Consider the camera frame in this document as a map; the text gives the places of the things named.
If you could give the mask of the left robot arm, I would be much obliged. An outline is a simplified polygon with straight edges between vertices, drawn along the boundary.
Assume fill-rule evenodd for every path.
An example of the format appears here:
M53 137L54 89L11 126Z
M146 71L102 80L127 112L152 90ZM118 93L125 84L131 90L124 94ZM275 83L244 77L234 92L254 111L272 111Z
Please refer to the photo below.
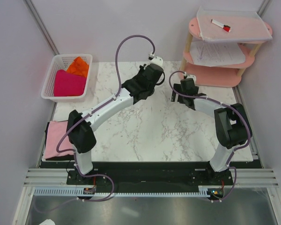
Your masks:
M165 76L162 64L151 62L140 66L137 75L126 80L118 94L81 113L76 110L70 112L67 135L74 147L75 164L79 170L77 179L82 184L91 183L94 177L91 171L91 150L96 145L94 132L113 115L150 97L155 86L162 84L159 82L161 76Z

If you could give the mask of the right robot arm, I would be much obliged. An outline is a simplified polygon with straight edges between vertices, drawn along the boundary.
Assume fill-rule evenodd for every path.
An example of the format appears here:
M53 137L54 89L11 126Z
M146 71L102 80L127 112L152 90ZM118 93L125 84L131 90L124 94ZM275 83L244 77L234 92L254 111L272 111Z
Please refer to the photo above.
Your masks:
M252 130L248 122L244 107L240 103L223 104L199 93L194 79L186 78L180 84L170 84L173 89L172 102L177 101L188 108L202 112L215 121L216 137L219 142L215 154L209 161L212 169L205 172L205 179L209 184L217 184L236 150L246 147L251 140Z

